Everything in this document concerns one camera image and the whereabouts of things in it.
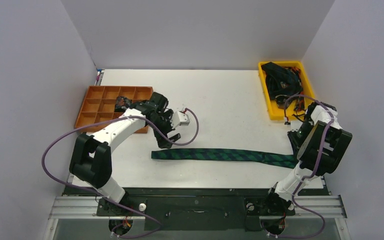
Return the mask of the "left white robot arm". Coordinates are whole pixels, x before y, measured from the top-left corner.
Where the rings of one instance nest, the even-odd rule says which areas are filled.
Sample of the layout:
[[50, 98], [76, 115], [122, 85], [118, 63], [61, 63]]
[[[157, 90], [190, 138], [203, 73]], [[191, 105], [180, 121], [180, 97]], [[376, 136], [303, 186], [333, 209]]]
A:
[[168, 99], [154, 92], [150, 99], [134, 102], [113, 123], [91, 135], [77, 137], [69, 165], [69, 172], [88, 183], [98, 193], [110, 199], [109, 208], [116, 215], [129, 209], [126, 191], [112, 177], [112, 153], [137, 130], [154, 124], [157, 145], [169, 149], [180, 139], [179, 133], [168, 137], [176, 127], [187, 126], [190, 118], [181, 111], [167, 109]]

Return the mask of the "green navy striped tie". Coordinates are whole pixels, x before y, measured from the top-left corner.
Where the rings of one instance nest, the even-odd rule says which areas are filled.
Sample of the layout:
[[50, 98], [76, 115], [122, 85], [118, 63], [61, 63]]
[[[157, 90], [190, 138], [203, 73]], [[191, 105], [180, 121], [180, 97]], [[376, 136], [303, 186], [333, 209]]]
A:
[[292, 154], [229, 148], [175, 148], [151, 152], [153, 160], [254, 162], [293, 169], [299, 160]]

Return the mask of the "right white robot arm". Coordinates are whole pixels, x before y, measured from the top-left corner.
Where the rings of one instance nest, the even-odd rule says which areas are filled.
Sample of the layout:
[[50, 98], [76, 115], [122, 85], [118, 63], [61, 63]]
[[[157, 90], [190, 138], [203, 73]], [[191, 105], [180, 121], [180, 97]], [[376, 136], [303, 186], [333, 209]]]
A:
[[337, 115], [336, 107], [313, 102], [300, 127], [287, 133], [298, 163], [286, 178], [276, 183], [275, 194], [262, 199], [267, 213], [276, 213], [282, 207], [282, 200], [291, 201], [312, 180], [337, 169], [353, 138], [340, 126]]

